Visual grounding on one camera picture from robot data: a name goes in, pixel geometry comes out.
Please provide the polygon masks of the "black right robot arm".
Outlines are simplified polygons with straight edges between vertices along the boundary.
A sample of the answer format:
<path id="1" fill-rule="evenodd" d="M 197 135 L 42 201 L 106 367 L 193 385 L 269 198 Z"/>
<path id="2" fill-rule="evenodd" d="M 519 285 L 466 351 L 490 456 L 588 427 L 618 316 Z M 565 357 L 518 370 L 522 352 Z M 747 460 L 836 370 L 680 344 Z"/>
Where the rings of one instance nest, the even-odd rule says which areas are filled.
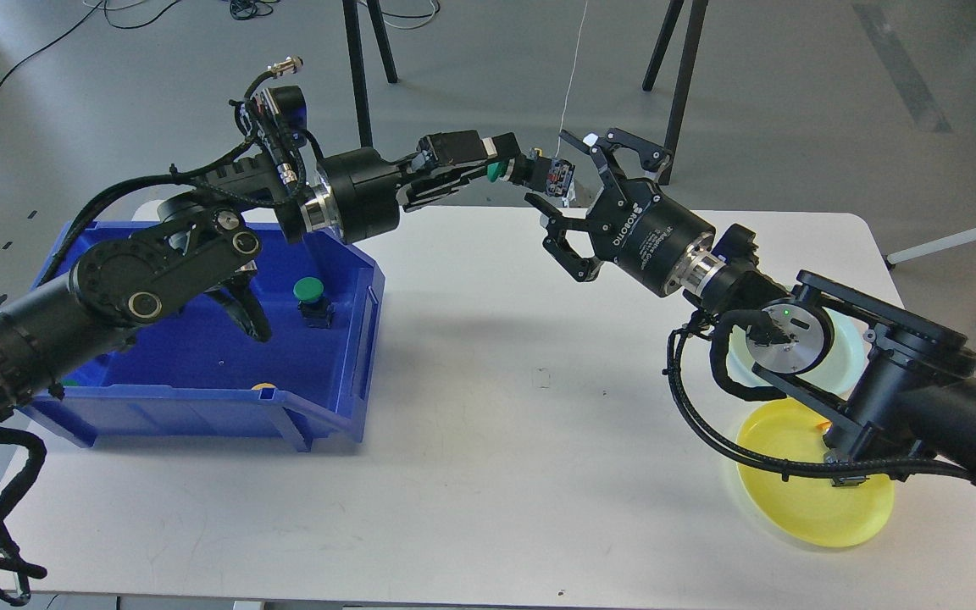
<path id="1" fill-rule="evenodd" d="M 591 158 L 602 181 L 583 219 L 547 201 L 564 196 L 569 177 L 540 169 L 540 156 L 496 164 L 488 175 L 528 189 L 526 201 L 546 217 L 543 246 L 574 280 L 593 281 L 613 263 L 659 297 L 682 291 L 695 310 L 671 332 L 663 372 L 675 406 L 709 447 L 783 480 L 848 485 L 932 474 L 976 486 L 976 352 L 965 335 L 810 271 L 785 288 L 759 269 L 754 232 L 717 232 L 663 193 L 668 150 L 619 129 L 561 137 Z M 691 336 L 708 340 L 710 372 L 725 393 L 798 399 L 832 422 L 828 455 L 791 461 L 725 439 L 683 386 Z"/>

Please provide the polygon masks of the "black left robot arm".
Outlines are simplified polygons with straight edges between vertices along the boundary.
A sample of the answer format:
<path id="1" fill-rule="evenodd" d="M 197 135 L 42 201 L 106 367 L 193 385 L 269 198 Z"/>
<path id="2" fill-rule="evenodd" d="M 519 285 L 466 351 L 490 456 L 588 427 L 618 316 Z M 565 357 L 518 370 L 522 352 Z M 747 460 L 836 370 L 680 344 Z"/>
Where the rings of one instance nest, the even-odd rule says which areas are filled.
<path id="1" fill-rule="evenodd" d="M 47 571 L 23 559 L 5 518 L 35 484 L 47 449 L 38 436 L 8 428 L 16 408 L 42 391 L 64 397 L 64 379 L 98 355 L 127 347 L 139 329 L 177 313 L 198 295 L 231 308 L 245 335 L 272 333 L 248 268 L 261 239 L 244 213 L 270 209 L 288 241 L 334 229 L 345 243 L 397 227 L 401 211 L 449 197 L 520 155 L 513 134 L 473 129 L 422 136 L 417 149 L 387 161 L 372 147 L 323 156 L 307 127 L 297 86 L 267 86 L 295 74 L 289 57 L 259 74 L 231 101 L 241 143 L 200 169 L 143 176 L 109 186 L 69 225 L 37 286 L 0 308 L 0 600 L 22 607 L 31 581 Z M 61 270 L 92 221 L 121 197 L 149 186 L 185 186 L 169 219 L 101 241 Z"/>

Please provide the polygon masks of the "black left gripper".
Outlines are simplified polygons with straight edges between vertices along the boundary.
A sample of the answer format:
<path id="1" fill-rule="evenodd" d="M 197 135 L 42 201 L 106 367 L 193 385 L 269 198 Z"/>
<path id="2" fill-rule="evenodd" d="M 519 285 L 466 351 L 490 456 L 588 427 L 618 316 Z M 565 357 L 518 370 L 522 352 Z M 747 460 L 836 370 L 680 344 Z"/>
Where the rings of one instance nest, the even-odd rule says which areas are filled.
<path id="1" fill-rule="evenodd" d="M 382 235 L 399 224 L 399 190 L 402 211 L 417 211 L 485 177 L 488 165 L 520 155 L 512 132 L 480 136 L 469 129 L 422 136 L 417 154 L 396 161 L 372 147 L 322 158 L 315 165 L 320 182 L 298 206 L 298 235 L 330 229 L 345 244 Z"/>

